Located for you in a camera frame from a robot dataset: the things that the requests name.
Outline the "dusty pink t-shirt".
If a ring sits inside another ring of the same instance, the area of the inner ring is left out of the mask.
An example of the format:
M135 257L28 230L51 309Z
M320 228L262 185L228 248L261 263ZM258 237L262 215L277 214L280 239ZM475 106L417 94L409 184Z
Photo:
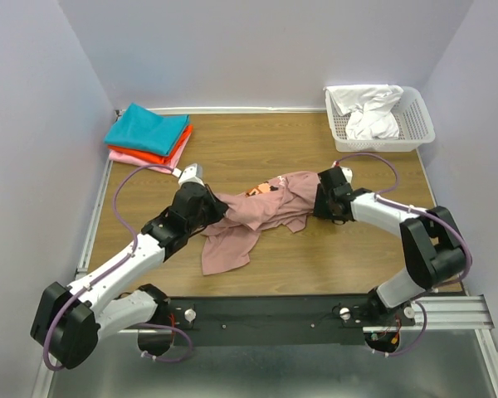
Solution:
M315 172L300 171L273 177L238 195L219 194L227 212L203 232L203 274L221 274L247 265L263 231L278 226L292 233L302 231L313 213L318 183Z

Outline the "aluminium extrusion rail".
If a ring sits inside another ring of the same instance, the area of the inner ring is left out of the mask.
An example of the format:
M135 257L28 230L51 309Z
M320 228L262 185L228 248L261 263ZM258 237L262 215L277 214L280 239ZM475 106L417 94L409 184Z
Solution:
M483 296L424 297L412 303L415 326L433 330L491 330L495 327Z

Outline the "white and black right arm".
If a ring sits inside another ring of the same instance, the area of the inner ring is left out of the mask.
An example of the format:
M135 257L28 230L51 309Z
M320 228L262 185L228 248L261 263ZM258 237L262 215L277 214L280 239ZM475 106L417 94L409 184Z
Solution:
M401 239L405 266L367 295L352 314L379 322L405 303L435 288L457 283L468 274L472 257L451 212L388 200L365 188L354 190L343 168L318 174L314 216L346 223L358 221Z

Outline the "white crumpled t-shirt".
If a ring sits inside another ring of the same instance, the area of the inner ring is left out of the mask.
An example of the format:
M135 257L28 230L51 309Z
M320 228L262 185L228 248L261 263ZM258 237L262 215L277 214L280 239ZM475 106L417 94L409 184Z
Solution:
M348 140L394 140L399 137L392 109L402 98L399 85L334 85L325 88L339 116L348 116Z

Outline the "aluminium left side rail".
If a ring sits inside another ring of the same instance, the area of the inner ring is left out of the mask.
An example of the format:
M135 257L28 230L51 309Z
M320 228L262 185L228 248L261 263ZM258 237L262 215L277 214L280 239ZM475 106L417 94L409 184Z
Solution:
M104 199L105 199L108 182L110 179L111 168L112 168L112 162L109 159L107 159L105 162L105 168L102 174L102 178L100 180L100 186L95 199L95 204L91 214L90 223L85 235L84 245L82 247L81 255L78 264L76 266L74 280L78 280L81 277L88 274L90 257L95 242L95 236L99 225L100 215L104 205Z

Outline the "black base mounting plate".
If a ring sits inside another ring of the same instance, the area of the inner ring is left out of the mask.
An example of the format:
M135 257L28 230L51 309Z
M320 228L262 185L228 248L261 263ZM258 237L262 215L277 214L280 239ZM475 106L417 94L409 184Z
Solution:
M172 297L149 322L180 328L196 347L362 345L370 330L413 326L408 306L376 318L366 294Z

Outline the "white perforated plastic basket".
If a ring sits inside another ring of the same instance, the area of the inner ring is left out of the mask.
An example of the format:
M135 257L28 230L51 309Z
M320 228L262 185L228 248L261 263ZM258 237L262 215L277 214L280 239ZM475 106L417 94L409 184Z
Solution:
M391 112L399 128L398 139L348 140L345 127L349 116L341 116L325 89L325 106L336 150L342 153L405 153L431 143L436 135L427 106L418 90L404 86L401 99Z

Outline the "folded orange t-shirt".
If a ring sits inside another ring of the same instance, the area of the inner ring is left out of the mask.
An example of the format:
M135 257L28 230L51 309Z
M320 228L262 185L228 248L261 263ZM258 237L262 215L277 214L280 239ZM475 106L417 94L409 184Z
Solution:
M138 149L122 148L114 145L109 145L108 148L112 153L117 153L118 155L132 157L142 162L157 163L173 167L173 163L176 164L178 162L181 156L181 152L183 151L192 132L193 132L193 126L189 124L186 127L186 129L183 131L182 135L174 145L169 155L159 155L157 153L145 152Z

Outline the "folded light pink t-shirt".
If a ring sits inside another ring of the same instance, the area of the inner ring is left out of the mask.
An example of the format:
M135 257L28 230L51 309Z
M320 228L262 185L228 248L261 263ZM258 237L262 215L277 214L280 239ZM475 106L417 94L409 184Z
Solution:
M182 144L171 155L161 156L136 149L109 146L109 158L114 162L126 163L137 167L147 164L156 164L156 167L152 167L153 171L170 173L170 169L177 167L185 147L186 144Z

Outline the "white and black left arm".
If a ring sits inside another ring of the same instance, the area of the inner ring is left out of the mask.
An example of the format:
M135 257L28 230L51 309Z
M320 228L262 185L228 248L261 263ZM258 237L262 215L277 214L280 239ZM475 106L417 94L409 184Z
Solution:
M94 351L102 337L147 323L160 299L142 290L122 300L118 294L181 250L200 230L219 222L227 209L208 185L184 182L172 204L148 221L121 252L67 286L58 282L48 285L30 331L43 348L46 367L51 371L73 369Z

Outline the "folded teal t-shirt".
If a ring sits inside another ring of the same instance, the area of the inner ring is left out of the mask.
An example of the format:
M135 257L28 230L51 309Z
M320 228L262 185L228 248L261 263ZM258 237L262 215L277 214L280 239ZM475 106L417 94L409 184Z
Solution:
M187 114L162 116L132 103L110 128L104 143L167 156L188 125Z

